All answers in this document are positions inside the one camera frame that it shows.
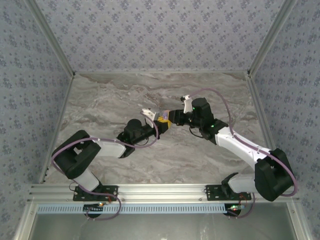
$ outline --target patterned wallpaper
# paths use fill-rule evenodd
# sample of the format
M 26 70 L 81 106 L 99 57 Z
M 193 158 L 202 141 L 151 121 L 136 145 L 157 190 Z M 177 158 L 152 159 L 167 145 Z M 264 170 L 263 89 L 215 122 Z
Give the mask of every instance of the patterned wallpaper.
M 255 81 L 273 138 L 287 153 L 320 239 L 320 2 L 299 0 Z
M 36 0 L 74 71 L 246 70 L 283 0 Z
M 68 77 L 23 0 L 0 1 L 0 240 L 39 180 Z

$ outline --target gray marble surface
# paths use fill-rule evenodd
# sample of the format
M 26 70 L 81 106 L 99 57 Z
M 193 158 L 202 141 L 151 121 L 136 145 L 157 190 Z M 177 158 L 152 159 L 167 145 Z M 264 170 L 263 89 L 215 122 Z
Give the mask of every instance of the gray marble surface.
M 216 88 L 228 101 L 234 129 L 264 146 L 264 140 L 244 74 L 148 73 L 82 74 L 73 81 L 57 146 L 76 131 L 115 138 L 142 108 L 156 111 L 183 109 L 180 97 L 200 88 Z M 222 100 L 202 92 L 215 118 L 228 121 Z M 127 158 L 96 157 L 89 168 L 102 183 L 219 183 L 250 167 L 228 150 L 173 125 L 153 146 L 137 149 Z M 69 183 L 51 166 L 46 183 Z

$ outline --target purple cable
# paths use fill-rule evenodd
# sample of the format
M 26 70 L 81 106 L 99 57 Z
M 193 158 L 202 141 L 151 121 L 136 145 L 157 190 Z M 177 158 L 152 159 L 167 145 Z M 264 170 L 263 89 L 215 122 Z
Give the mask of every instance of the purple cable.
M 144 146 L 138 146 L 138 145 L 131 145 L 131 144 L 128 144 L 128 143 L 125 143 L 125 142 L 122 142 L 122 141 L 119 141 L 119 140 L 115 140 L 115 139 L 110 139 L 110 138 L 98 138 L 98 137 L 87 137 L 87 138 L 83 138 L 83 139 L 80 139 L 80 140 L 77 140 L 77 141 L 74 141 L 66 146 L 64 146 L 63 148 L 61 148 L 59 151 L 57 151 L 51 158 L 51 164 L 53 165 L 53 167 L 60 173 L 62 173 L 63 175 L 64 172 L 60 170 L 60 168 L 57 166 L 57 164 L 55 163 L 55 158 L 60 154 L 62 153 L 64 150 L 67 150 L 69 148 L 71 148 L 72 146 L 78 144 L 78 143 L 82 143 L 82 142 L 86 142 L 86 141 L 103 141 L 103 142 L 111 142 L 111 143 L 117 143 L 117 144 L 121 144 L 121 145 L 124 145 L 124 146 L 128 146 L 128 147 L 131 147 L 131 148 L 136 148 L 136 149 L 144 149 L 144 148 L 148 148 L 150 146 L 152 146 L 157 140 L 158 140 L 158 137 L 159 137 L 159 130 L 157 128 L 157 125 L 155 124 L 154 121 L 152 121 L 152 119 L 146 115 L 144 115 L 142 112 L 140 112 L 141 115 L 143 115 L 145 118 L 147 118 L 149 121 L 152 122 L 153 126 L 154 126 L 154 129 L 155 129 L 155 139 L 147 144 L 147 145 L 144 145 Z M 103 221 L 103 220 L 110 220 L 110 219 L 113 219 L 115 218 L 116 216 L 119 215 L 120 211 L 121 211 L 121 201 L 120 199 L 116 196 L 116 195 L 113 195 L 113 194 L 110 194 L 110 193 L 98 193 L 98 192 L 93 192 L 93 191 L 89 191 L 87 189 L 85 189 L 83 186 L 81 186 L 78 182 L 74 181 L 75 183 L 77 183 L 79 185 L 79 188 L 81 188 L 83 191 L 85 191 L 86 193 L 88 194 L 92 194 L 92 195 L 99 195 L 99 196 L 108 196 L 108 197 L 112 197 L 112 198 L 115 198 L 118 202 L 119 202 L 119 209 L 118 211 L 110 216 L 110 217 L 105 217 L 105 218 L 91 218 L 88 216 L 88 212 L 86 212 L 86 216 L 88 219 L 91 219 L 91 220 L 96 220 L 96 221 Z
M 233 127 L 232 127 L 232 117 L 231 117 L 230 109 L 229 109 L 229 107 L 228 107 L 227 101 L 226 101 L 225 98 L 221 95 L 220 92 L 218 92 L 216 89 L 214 89 L 214 88 L 212 88 L 212 87 L 207 87 L 207 88 L 202 88 L 202 89 L 199 89 L 199 90 L 191 93 L 191 94 L 189 95 L 189 98 L 191 98 L 192 96 L 194 96 L 194 95 L 196 95 L 196 94 L 198 94 L 198 93 L 200 93 L 200 92 L 202 92 L 202 91 L 207 91 L 207 90 L 208 90 L 208 91 L 215 92 L 215 93 L 222 99 L 222 101 L 223 101 L 223 103 L 224 103 L 224 105 L 225 105 L 225 108 L 226 108 L 226 110 L 227 110 L 227 112 L 228 112 L 228 116 L 229 116 L 229 128 L 230 128 L 230 132 L 231 132 L 232 136 L 233 136 L 235 139 L 237 139 L 240 143 L 246 145 L 247 147 L 249 147 L 249 148 L 251 148 L 251 149 L 253 149 L 253 150 L 255 150 L 255 151 L 258 151 L 259 149 L 258 149 L 257 147 L 248 144 L 247 142 L 241 140 L 237 135 L 235 135 L 234 130 L 233 130 Z M 268 152 L 266 152 L 266 151 L 263 151 L 263 150 L 260 150 L 259 152 L 262 153 L 262 154 L 267 155 L 268 157 L 270 157 L 271 159 L 273 159 L 274 161 L 276 161 L 281 167 L 284 168 L 284 170 L 285 170 L 285 171 L 289 174 L 289 176 L 291 177 L 291 180 L 292 180 L 293 186 L 294 186 L 294 189 L 293 189 L 292 193 L 290 193 L 290 194 L 282 194 L 281 196 L 283 196 L 283 197 L 292 197 L 293 195 L 295 195 L 295 194 L 297 193 L 297 191 L 298 191 L 298 184 L 297 184 L 297 180 L 295 179 L 295 176 L 294 176 L 293 173 L 290 171 L 290 169 L 289 169 L 285 164 L 283 164 L 279 159 L 277 159 L 275 156 L 272 156 L 270 153 L 268 153 Z

